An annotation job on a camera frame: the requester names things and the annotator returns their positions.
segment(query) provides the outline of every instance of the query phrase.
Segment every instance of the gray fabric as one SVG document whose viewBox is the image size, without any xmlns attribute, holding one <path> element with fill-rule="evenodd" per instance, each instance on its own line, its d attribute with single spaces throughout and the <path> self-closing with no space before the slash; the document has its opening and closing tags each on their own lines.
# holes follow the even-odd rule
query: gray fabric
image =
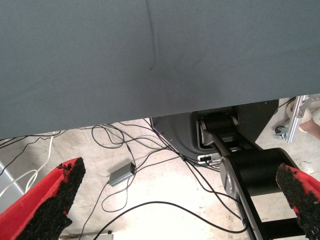
<svg viewBox="0 0 320 240">
<path fill-rule="evenodd" d="M 320 92 L 319 1 L 0 1 L 0 139 Z"/>
</svg>

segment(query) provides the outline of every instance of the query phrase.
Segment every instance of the concrete floor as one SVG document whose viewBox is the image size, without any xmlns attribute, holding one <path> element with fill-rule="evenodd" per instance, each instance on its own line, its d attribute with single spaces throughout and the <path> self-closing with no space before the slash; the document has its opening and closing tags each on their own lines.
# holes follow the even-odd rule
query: concrete floor
<svg viewBox="0 0 320 240">
<path fill-rule="evenodd" d="M 286 150 L 297 165 L 305 172 L 320 179 L 320 141 L 313 136 L 298 132 L 295 142 L 287 144 L 283 140 L 273 138 L 273 129 L 286 118 L 285 107 L 282 107 L 267 124 L 256 143 L 264 149 L 280 147 Z M 147 127 L 143 120 L 133 120 L 127 123 L 138 124 Z M 156 136 L 146 129 L 134 126 L 115 126 L 125 130 L 133 137 L 145 136 L 157 141 Z M 108 146 L 108 137 L 102 129 L 95 130 L 98 141 Z M 28 137 L 17 144 L 0 150 L 0 161 L 5 165 L 10 162 L 25 146 L 34 138 Z M 37 169 L 48 156 L 48 140 L 39 140 L 27 147 L 26 151 L 8 168 L 13 177 L 18 177 L 31 169 Z M 156 144 L 142 140 L 149 146 Z M 141 163 L 151 150 L 136 142 L 129 143 L 137 164 Z M 175 153 L 163 150 L 152 155 L 147 164 L 157 163 L 165 159 L 175 157 Z M 68 130 L 63 135 L 54 138 L 51 158 L 48 164 L 39 172 L 40 180 L 59 163 L 66 160 L 83 157 L 86 174 L 75 197 L 74 204 L 69 212 L 69 218 L 73 223 L 63 231 L 64 235 L 79 234 L 82 226 L 93 209 L 94 203 L 109 179 L 109 174 L 122 165 L 132 161 L 132 157 L 124 145 L 118 149 L 105 149 L 97 145 L 92 137 L 91 130 Z M 224 192 L 219 173 L 200 168 L 203 175 L 213 184 L 217 191 Z M 24 187 L 30 176 L 19 181 Z M 123 182 L 115 187 L 109 185 L 105 188 L 100 201 L 91 219 L 85 227 L 85 233 L 99 231 L 108 221 L 120 212 L 106 213 L 101 208 L 102 200 L 111 193 L 123 189 Z M 232 200 L 222 197 L 225 203 L 234 211 L 236 207 Z M 123 206 L 126 201 L 126 192 L 122 192 L 108 199 L 104 208 L 114 210 Z M 231 230 L 243 228 L 240 221 L 219 203 L 212 193 L 204 191 L 195 178 L 191 175 L 186 165 L 180 158 L 159 165 L 146 168 L 139 172 L 134 183 L 128 190 L 127 208 L 148 201 L 167 201 L 179 204 L 211 222 Z M 282 193 L 269 194 L 263 197 L 254 197 L 253 201 L 263 221 L 294 217 Z M 139 239 L 147 240 L 210 240 L 247 239 L 245 233 L 230 234 L 217 230 L 192 215 L 167 205 L 148 205 L 137 208 L 115 221 L 108 230 L 114 232 L 115 240 Z M 305 239 L 304 236 L 290 239 Z"/>
</svg>

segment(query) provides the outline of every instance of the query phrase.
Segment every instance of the gray adapter box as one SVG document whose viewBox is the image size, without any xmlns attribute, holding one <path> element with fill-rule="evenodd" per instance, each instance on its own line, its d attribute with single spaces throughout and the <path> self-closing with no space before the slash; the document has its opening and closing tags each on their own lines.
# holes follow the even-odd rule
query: gray adapter box
<svg viewBox="0 0 320 240">
<path fill-rule="evenodd" d="M 114 171 L 110 175 L 109 185 L 114 187 L 119 183 L 122 183 L 124 180 L 131 178 L 135 175 L 136 166 L 130 162 L 118 170 Z"/>
</svg>

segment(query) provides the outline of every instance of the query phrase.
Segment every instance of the power adapter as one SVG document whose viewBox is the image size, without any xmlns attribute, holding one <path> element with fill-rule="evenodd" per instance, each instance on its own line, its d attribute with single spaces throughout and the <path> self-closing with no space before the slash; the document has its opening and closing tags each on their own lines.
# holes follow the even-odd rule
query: power adapter
<svg viewBox="0 0 320 240">
<path fill-rule="evenodd" d="M 136 166 L 130 162 L 118 170 L 114 171 L 110 175 L 109 185 L 114 187 L 119 183 L 122 183 L 124 180 L 129 179 L 135 175 Z"/>
</svg>

